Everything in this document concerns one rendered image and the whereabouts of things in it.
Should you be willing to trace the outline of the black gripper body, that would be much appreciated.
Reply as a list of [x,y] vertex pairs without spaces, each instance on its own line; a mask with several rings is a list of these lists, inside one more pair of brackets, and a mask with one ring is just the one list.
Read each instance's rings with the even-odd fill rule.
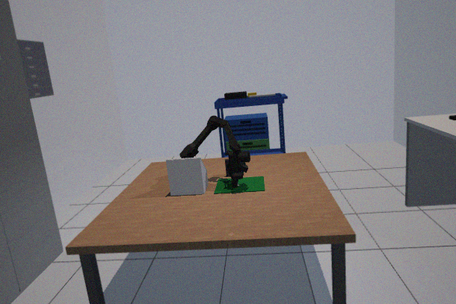
[[238,173],[240,170],[238,170],[239,162],[235,163],[230,163],[229,166],[227,167],[227,171],[230,171],[232,173],[232,180],[237,180],[237,179],[242,179],[243,175],[241,173]]

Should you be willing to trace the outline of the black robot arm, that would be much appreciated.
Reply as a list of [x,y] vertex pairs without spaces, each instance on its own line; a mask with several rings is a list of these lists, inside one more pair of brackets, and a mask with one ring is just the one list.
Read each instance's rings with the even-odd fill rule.
[[201,143],[208,137],[208,135],[215,130],[216,128],[224,128],[225,132],[227,133],[227,137],[229,139],[229,147],[231,151],[227,151],[225,155],[229,156],[229,162],[242,162],[238,166],[238,170],[247,172],[248,165],[245,162],[250,162],[250,152],[249,151],[241,151],[241,147],[238,144],[237,140],[234,137],[232,129],[227,120],[223,120],[220,117],[211,116],[207,122],[207,126],[203,129],[203,131],[199,134],[199,136],[195,139],[193,143],[188,144],[183,151],[179,154],[181,158],[193,158],[199,152],[198,147]]

